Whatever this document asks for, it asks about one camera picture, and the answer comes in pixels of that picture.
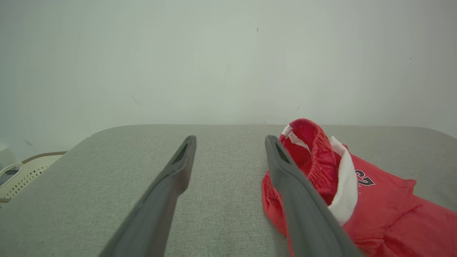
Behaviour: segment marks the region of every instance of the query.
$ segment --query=gray fabric surface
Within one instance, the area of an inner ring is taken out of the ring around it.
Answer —
[[[425,128],[322,126],[415,194],[457,210],[457,139]],[[97,255],[184,138],[197,136],[189,188],[166,254],[288,255],[263,212],[264,138],[283,125],[135,125],[83,140],[0,209],[0,255]]]

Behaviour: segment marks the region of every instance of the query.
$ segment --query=printed number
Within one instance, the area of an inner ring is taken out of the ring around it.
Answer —
[[[361,178],[361,180],[358,180],[357,179],[357,182],[359,182],[360,184],[362,185],[365,185],[365,186],[371,186],[371,185],[374,185],[375,183],[373,182],[373,180],[370,179],[370,177],[366,177],[365,176],[365,173],[361,170],[356,170],[356,173],[359,175],[359,177]]]

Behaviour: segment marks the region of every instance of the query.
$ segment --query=beige perforated panel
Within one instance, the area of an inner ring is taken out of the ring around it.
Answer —
[[[22,169],[0,186],[0,201],[8,202],[11,200],[34,179],[43,174],[61,156],[42,156],[22,164]]]

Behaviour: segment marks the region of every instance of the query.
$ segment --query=white trim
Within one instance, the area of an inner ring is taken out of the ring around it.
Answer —
[[[281,135],[284,135],[285,137],[287,137],[289,135],[289,132],[291,132],[291,131],[292,131],[292,127],[289,124],[287,124],[287,126],[282,131]]]
[[[308,145],[305,144],[305,142],[303,142],[303,140],[298,138],[292,131],[289,133],[289,135],[287,135],[286,139],[287,138],[290,139],[290,142],[292,144],[296,144],[296,145],[302,146],[302,147],[306,148],[308,150],[308,152],[311,153],[311,151],[309,150]]]
[[[330,145],[333,151],[341,156],[341,161],[338,168],[338,187],[329,210],[342,226],[349,220],[357,204],[357,176],[351,154],[346,147],[335,137],[331,137]]]

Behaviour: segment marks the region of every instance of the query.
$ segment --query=red clothing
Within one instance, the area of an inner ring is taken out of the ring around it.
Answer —
[[[389,174],[354,155],[349,161],[343,159],[340,143],[329,141],[318,125],[306,119],[290,123],[280,141],[368,256],[457,255],[457,214],[413,195],[416,181]],[[262,197],[265,213],[287,235],[293,255],[281,196],[269,172],[262,180]]]

